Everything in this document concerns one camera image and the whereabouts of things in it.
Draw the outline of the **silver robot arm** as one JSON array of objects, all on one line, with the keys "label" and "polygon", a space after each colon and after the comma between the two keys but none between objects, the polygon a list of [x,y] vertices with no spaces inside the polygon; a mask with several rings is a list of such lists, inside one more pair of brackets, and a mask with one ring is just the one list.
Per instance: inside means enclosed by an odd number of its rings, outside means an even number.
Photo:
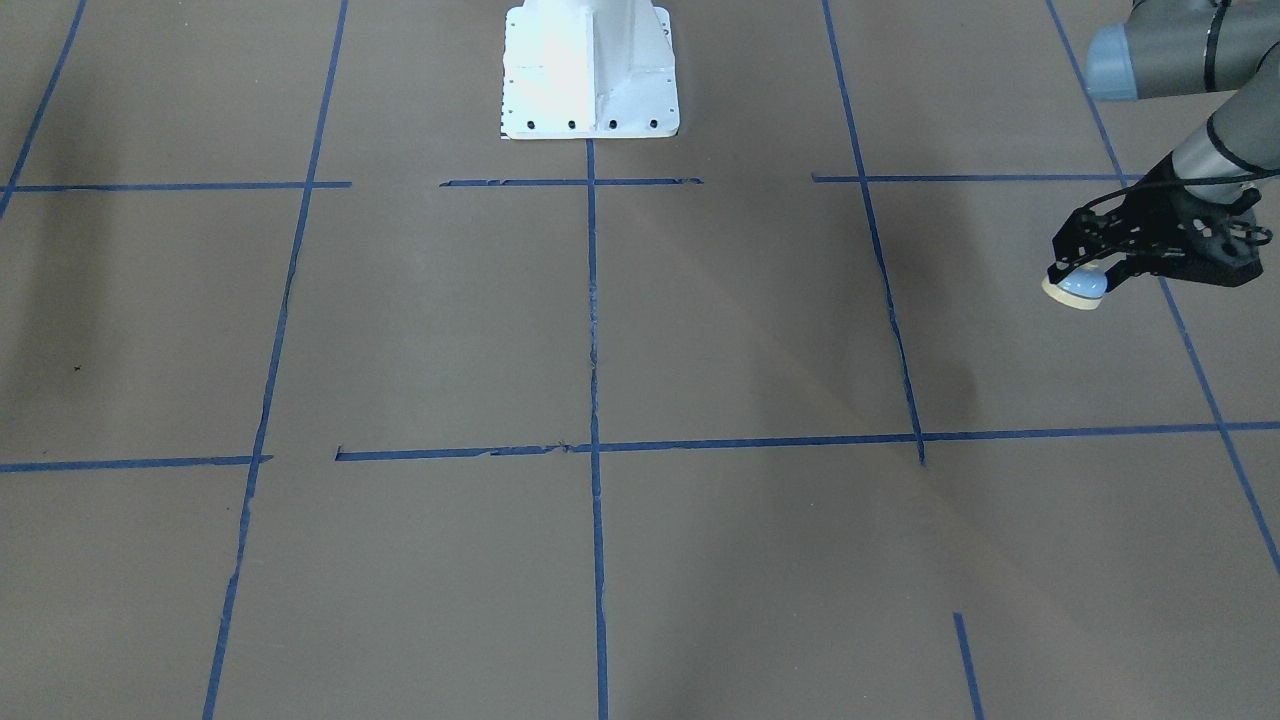
[{"label": "silver robot arm", "polygon": [[1089,310],[1139,275],[1235,288],[1262,274],[1272,234],[1253,209],[1277,176],[1277,33],[1275,1],[1134,1],[1093,37],[1093,100],[1228,100],[1135,184],[1071,213],[1042,283],[1051,299]]}]

